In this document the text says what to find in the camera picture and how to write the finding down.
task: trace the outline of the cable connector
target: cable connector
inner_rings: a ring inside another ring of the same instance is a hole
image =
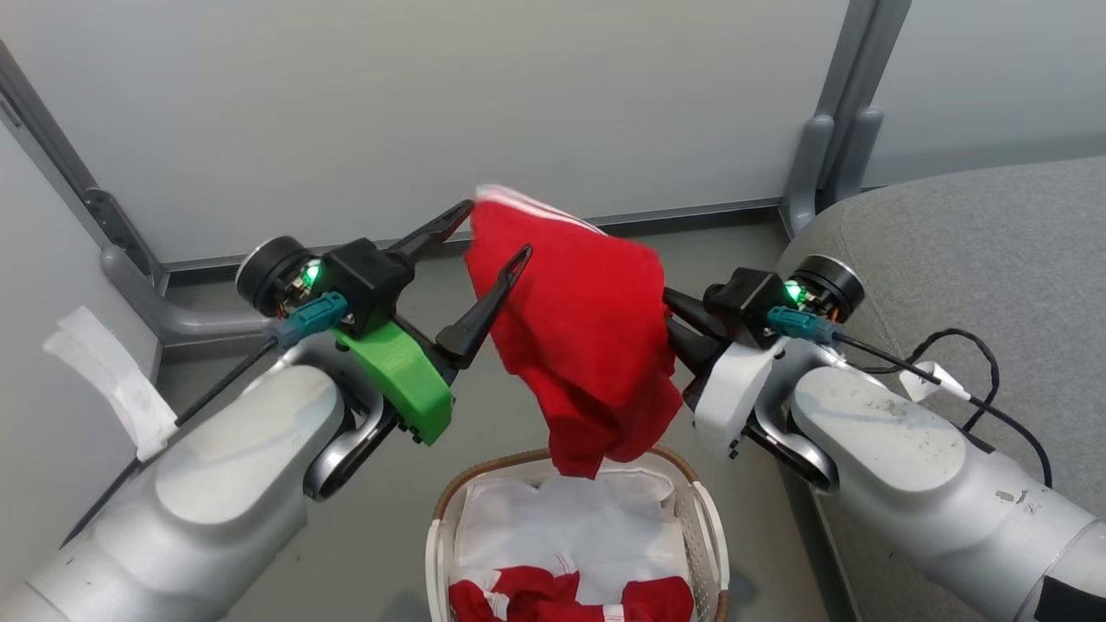
[[[271,324],[265,329],[265,336],[275,339],[281,350],[288,350],[306,336],[336,326],[348,312],[345,297],[328,291],[292,311],[286,320]]]
[[[822,345],[833,345],[834,334],[839,326],[807,311],[786,307],[773,307],[768,312],[768,325],[784,336],[813,341]]]

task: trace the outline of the white partition panel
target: white partition panel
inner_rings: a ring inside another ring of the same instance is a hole
[[[582,216],[778,197],[847,0],[2,0],[161,261],[398,237],[476,184]]]
[[[1106,154],[1106,2],[916,0],[864,185]]]
[[[100,248],[0,126],[0,599],[42,564],[134,457],[107,401],[42,351],[82,304],[144,370],[157,341],[100,271]]]

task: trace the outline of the green plastic part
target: green plastic part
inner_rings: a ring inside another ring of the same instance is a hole
[[[418,343],[395,322],[359,340],[337,329],[333,332],[338,343],[349,348],[404,423],[417,431],[424,443],[434,445],[452,419],[453,395]]]

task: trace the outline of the red garment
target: red garment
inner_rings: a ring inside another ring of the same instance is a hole
[[[458,622],[688,622],[695,612],[691,590],[679,577],[632,581],[618,605],[577,603],[578,584],[580,572],[555,577],[521,566],[501,570],[487,592],[472,581],[453,583],[449,602]]]
[[[500,186],[478,190],[470,220],[477,296],[534,248],[491,335],[538,397],[557,470],[594,479],[604,456],[629,462],[653,447],[681,404],[657,253]]]

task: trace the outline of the laundry basket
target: laundry basket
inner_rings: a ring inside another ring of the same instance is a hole
[[[695,470],[674,452],[655,447],[628,463],[606,463],[606,468],[640,468],[668,479],[676,493],[675,514],[684,533],[691,593],[699,622],[722,622],[729,610],[729,553],[714,501],[699,483]],[[426,538],[426,597],[434,622],[457,618],[449,605],[448,590],[455,572],[453,538],[465,512],[465,491],[474,481],[510,477],[540,485],[557,470],[546,449],[526,452],[479,464],[458,475],[446,487],[434,509],[434,522]]]

